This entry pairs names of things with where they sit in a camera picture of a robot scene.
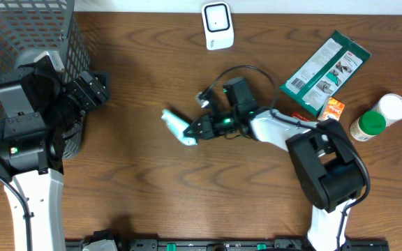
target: green bottle cap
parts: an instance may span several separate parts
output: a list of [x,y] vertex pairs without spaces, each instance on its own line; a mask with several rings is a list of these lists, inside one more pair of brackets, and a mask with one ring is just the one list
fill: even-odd
[[379,135],[383,132],[385,126],[384,116],[374,111],[366,112],[359,119],[359,127],[368,135]]

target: gray plastic basket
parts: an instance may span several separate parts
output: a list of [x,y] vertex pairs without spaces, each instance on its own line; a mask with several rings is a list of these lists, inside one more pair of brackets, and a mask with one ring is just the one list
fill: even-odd
[[[41,52],[55,50],[64,63],[66,83],[89,67],[89,55],[73,17],[73,0],[0,0],[0,74],[32,63]],[[0,118],[3,109],[0,104]],[[82,124],[65,136],[81,131]],[[80,148],[82,133],[66,142],[65,158]]]

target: bottle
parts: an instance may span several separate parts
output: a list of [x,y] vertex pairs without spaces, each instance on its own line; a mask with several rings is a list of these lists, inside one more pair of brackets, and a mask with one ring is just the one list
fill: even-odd
[[393,93],[384,95],[371,109],[384,116],[387,126],[402,119],[402,97]]
[[378,112],[368,111],[350,125],[350,134],[358,141],[366,142],[379,135],[386,127],[386,120]]

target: brown wood surface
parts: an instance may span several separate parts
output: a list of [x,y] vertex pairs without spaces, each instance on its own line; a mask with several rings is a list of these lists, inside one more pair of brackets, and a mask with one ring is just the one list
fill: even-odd
[[[92,66],[111,74],[112,98],[88,116],[81,153],[64,163],[66,238],[108,227],[126,236],[161,238],[306,234],[311,205],[286,152],[244,138],[183,146],[161,121],[161,111],[173,107],[191,119],[201,115],[194,95],[239,64],[260,66],[282,84],[337,29],[373,54],[336,95],[346,104],[341,123],[348,128],[382,95],[402,96],[402,17],[233,18],[233,47],[208,52],[199,14],[77,14]],[[239,70],[225,79],[238,75],[269,104],[274,90],[263,77]],[[308,116],[282,93],[277,107]],[[402,250],[402,121],[369,142],[353,142],[373,188],[352,209],[346,234],[386,238],[391,250]],[[13,250],[1,184],[0,250]]]

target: green and white package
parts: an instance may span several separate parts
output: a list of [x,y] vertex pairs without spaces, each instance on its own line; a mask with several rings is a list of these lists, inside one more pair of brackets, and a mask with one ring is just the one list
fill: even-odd
[[371,54],[335,31],[322,47],[280,88],[314,116],[369,59]]

